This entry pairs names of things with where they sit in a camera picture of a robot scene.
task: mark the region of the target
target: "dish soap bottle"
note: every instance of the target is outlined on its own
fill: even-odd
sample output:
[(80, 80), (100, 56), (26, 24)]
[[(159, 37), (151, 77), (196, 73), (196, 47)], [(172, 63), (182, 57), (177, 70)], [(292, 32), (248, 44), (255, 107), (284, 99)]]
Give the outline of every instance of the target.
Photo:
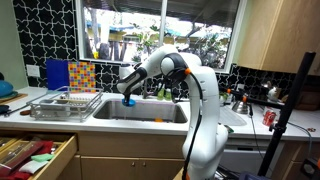
[(157, 99), (158, 100), (163, 100), (163, 95), (164, 95), (164, 88), (163, 87), (161, 87), (162, 86), (162, 84), (161, 83), (159, 83), (159, 87), (161, 88), (160, 90), (159, 90), (159, 92), (158, 92), (158, 94), (157, 94)]
[(172, 100), (171, 89), (166, 89), (165, 100), (167, 100), (167, 101)]

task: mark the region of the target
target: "red can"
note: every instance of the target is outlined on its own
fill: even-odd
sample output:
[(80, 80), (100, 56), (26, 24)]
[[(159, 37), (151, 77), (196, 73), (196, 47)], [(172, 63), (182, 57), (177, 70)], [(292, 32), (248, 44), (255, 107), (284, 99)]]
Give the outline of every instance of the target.
[(270, 126), (273, 123), (275, 118), (276, 118), (276, 113), (273, 112), (272, 110), (268, 110), (266, 112), (266, 114), (264, 115), (262, 124), (264, 124), (266, 126)]

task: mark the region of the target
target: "dish rack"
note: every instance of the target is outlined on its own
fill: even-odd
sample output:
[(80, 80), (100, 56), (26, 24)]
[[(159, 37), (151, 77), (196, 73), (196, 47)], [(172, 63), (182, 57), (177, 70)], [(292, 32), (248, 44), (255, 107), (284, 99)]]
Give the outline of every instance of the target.
[(101, 103), (102, 89), (63, 86), (29, 102), (35, 119), (83, 122)]

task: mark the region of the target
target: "stainless steel sink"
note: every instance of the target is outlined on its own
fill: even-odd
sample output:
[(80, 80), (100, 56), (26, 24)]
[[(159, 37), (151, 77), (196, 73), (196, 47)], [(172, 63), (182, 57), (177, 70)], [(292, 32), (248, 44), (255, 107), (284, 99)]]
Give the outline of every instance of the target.
[(137, 100), (133, 107), (126, 107), (122, 105), (121, 100), (109, 100), (104, 102), (93, 117), (102, 120), (187, 122), (187, 118), (179, 105), (157, 101)]

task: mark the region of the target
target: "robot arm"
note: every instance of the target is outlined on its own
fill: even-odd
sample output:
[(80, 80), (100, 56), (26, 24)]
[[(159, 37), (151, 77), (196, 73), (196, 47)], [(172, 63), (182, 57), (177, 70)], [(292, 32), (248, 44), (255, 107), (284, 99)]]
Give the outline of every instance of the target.
[[(226, 128), (218, 125), (220, 105), (215, 72), (212, 68), (201, 66), (196, 55), (178, 53), (174, 46), (162, 46), (136, 71), (119, 80), (117, 88), (125, 96), (124, 105), (129, 105), (135, 84), (159, 74), (184, 80), (188, 84), (191, 117), (182, 151), (189, 160), (188, 175), (191, 180), (210, 179), (214, 176), (228, 137)], [(192, 149), (191, 156), (188, 156), (189, 149)]]

